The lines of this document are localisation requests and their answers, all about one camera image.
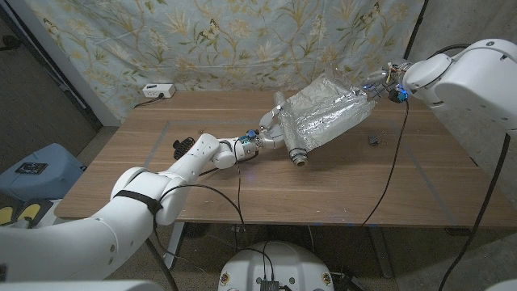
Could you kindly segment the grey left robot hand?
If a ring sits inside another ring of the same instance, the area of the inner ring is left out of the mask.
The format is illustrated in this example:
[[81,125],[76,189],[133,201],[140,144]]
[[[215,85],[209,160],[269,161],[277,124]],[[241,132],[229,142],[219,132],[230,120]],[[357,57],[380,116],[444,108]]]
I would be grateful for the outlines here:
[[274,121],[282,111],[283,108],[277,105],[263,115],[259,121],[257,147],[273,150],[285,146],[284,131],[280,127],[280,123]]

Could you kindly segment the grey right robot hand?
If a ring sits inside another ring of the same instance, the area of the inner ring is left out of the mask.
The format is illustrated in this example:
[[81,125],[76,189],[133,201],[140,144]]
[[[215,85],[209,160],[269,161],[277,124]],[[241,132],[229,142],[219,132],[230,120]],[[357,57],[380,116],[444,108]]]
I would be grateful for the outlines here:
[[394,103],[403,103],[408,99],[408,93],[402,81],[411,66],[412,63],[407,60],[400,63],[389,62],[362,81],[362,90],[372,100],[387,98]]

